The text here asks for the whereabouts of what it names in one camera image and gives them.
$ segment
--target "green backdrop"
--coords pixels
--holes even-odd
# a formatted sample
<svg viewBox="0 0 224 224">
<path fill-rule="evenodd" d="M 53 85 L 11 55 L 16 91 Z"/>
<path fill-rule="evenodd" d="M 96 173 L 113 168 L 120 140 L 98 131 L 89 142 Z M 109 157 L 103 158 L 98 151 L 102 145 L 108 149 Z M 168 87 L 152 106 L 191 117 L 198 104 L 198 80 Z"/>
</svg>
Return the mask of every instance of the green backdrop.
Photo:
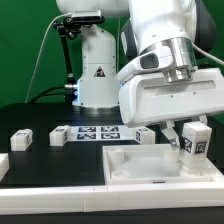
<svg viewBox="0 0 224 224">
<path fill-rule="evenodd" d="M 218 30 L 217 43 L 212 54 L 224 60 L 223 0 L 204 0 Z M 33 74 L 39 48 L 48 24 L 59 15 L 55 0 L 2 0 L 0 7 L 0 107 L 24 102 Z M 108 19 L 103 28 L 118 35 L 118 25 L 126 19 Z M 76 77 L 81 71 L 81 41 L 69 42 L 73 70 Z M 208 59 L 203 62 L 216 65 Z M 119 66 L 125 60 L 119 50 Z M 58 33 L 51 29 L 34 79 L 31 97 L 39 92 L 64 84 L 66 71 Z M 50 97 L 48 101 L 63 101 L 63 97 Z"/>
</svg>

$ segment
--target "white box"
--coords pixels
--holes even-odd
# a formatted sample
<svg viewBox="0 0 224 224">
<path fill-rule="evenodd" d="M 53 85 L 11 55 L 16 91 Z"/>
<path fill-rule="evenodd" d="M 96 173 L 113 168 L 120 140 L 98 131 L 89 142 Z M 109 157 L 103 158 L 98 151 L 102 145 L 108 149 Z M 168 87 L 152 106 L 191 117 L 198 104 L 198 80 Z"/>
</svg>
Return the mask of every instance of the white box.
<svg viewBox="0 0 224 224">
<path fill-rule="evenodd" d="M 184 124 L 184 149 L 179 158 L 185 165 L 193 168 L 205 161 L 211 133 L 212 129 L 200 121 Z"/>
<path fill-rule="evenodd" d="M 58 126 L 50 133 L 50 145 L 63 146 L 68 141 L 68 135 L 70 132 L 70 126 Z"/>
<path fill-rule="evenodd" d="M 10 141 L 12 151 L 25 151 L 33 142 L 33 132 L 30 129 L 19 130 Z"/>
<path fill-rule="evenodd" d="M 132 133 L 134 135 L 134 139 L 141 145 L 155 144 L 156 134 L 149 128 L 133 128 Z"/>
<path fill-rule="evenodd" d="M 103 146 L 106 185 L 210 182 L 204 165 L 200 176 L 181 176 L 181 161 L 165 158 L 170 144 Z"/>
</svg>

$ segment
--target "white cube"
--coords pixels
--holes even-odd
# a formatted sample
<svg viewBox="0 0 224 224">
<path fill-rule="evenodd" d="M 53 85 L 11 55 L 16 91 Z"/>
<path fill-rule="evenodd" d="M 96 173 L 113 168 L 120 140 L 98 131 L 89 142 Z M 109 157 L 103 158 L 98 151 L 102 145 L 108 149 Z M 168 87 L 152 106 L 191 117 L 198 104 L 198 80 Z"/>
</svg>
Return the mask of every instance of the white cube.
<svg viewBox="0 0 224 224">
<path fill-rule="evenodd" d="M 185 123 L 182 137 L 184 149 L 180 159 L 189 167 L 200 165 L 206 159 L 212 129 L 200 121 Z"/>
<path fill-rule="evenodd" d="M 33 142 L 33 132 L 30 129 L 19 130 L 10 141 L 12 151 L 25 151 Z"/>
<path fill-rule="evenodd" d="M 134 135 L 135 140 L 141 145 L 155 144 L 156 134 L 149 128 L 133 128 L 132 133 Z"/>
<path fill-rule="evenodd" d="M 50 145 L 63 146 L 68 141 L 68 135 L 70 132 L 70 126 L 58 126 L 50 133 Z"/>
</svg>

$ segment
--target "black cable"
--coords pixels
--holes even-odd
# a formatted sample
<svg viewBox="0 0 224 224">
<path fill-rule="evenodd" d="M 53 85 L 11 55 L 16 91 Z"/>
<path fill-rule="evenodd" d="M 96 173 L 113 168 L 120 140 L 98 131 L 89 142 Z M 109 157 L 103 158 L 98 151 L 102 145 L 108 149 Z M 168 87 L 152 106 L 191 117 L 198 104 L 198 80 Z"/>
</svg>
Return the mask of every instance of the black cable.
<svg viewBox="0 0 224 224">
<path fill-rule="evenodd" d="M 40 99 L 42 96 L 46 96 L 47 93 L 57 90 L 57 89 L 64 89 L 64 86 L 55 86 L 55 87 L 51 87 L 43 92 L 41 92 L 40 94 L 38 94 L 37 96 L 35 96 L 34 98 L 32 98 L 28 103 L 35 103 L 38 99 Z"/>
<path fill-rule="evenodd" d="M 65 96 L 65 93 L 47 93 L 47 94 L 42 95 L 41 97 L 45 97 L 45 96 Z M 36 103 L 36 101 L 39 100 L 41 97 L 39 97 L 32 103 Z"/>
</svg>

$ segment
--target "warning label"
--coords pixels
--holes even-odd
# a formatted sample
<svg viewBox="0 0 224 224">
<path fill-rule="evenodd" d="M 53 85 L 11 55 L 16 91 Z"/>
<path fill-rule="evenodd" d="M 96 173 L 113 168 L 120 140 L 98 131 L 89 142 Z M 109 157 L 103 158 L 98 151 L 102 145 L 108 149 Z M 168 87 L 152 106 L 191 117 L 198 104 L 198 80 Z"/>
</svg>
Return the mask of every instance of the warning label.
<svg viewBox="0 0 224 224">
<path fill-rule="evenodd" d="M 103 69 L 101 67 L 99 67 L 94 75 L 94 77 L 106 77 L 104 72 L 103 72 Z"/>
</svg>

